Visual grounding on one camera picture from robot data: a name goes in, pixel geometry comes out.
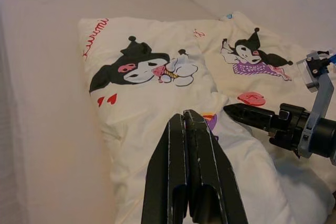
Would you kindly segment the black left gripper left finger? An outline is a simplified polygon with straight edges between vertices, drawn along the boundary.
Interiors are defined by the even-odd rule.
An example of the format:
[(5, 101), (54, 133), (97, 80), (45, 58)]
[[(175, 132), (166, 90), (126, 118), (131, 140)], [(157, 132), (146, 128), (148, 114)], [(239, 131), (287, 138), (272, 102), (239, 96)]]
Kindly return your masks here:
[(181, 114), (175, 114), (148, 164), (141, 224), (183, 224), (188, 175), (185, 122)]

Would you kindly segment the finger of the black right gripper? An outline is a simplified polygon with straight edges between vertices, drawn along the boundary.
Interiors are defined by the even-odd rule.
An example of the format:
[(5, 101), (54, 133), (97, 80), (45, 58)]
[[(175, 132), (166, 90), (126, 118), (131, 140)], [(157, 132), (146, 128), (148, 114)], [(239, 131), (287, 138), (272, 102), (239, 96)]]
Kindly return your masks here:
[(274, 119), (274, 112), (252, 105), (235, 103), (223, 107), (225, 113), (234, 121), (269, 131)]

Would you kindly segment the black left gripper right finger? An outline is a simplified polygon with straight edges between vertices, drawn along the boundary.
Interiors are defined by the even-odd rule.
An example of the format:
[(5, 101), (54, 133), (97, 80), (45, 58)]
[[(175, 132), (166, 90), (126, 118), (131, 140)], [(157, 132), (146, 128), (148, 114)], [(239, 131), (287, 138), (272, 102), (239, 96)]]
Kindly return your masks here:
[(248, 224), (232, 165), (206, 120), (184, 111), (190, 216), (196, 224)]

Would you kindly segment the cream cartoon print blanket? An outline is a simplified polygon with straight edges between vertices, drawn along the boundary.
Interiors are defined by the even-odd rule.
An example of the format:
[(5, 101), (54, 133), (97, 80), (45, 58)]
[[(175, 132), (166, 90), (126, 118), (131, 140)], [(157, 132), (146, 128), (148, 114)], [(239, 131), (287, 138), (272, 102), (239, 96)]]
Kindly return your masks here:
[(311, 108), (296, 67), (307, 50), (241, 13), (223, 20), (82, 19), (79, 45), (89, 94), (112, 162), (113, 224), (140, 224), (145, 175), (168, 120), (192, 109), (234, 168), (249, 224), (325, 224), (336, 167), (297, 159), (233, 122), (223, 107), (253, 94), (264, 108)]

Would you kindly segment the cream sheeted mattress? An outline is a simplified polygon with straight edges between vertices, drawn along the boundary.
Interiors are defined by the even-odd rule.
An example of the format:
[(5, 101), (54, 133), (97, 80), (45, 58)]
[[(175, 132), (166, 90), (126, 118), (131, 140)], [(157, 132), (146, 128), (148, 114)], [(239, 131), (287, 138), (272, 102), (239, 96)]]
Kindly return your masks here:
[(336, 50), (318, 0), (0, 0), (0, 89), (7, 96), (24, 224), (113, 224), (112, 162), (89, 94), (82, 19), (223, 20), (241, 13), (307, 50)]

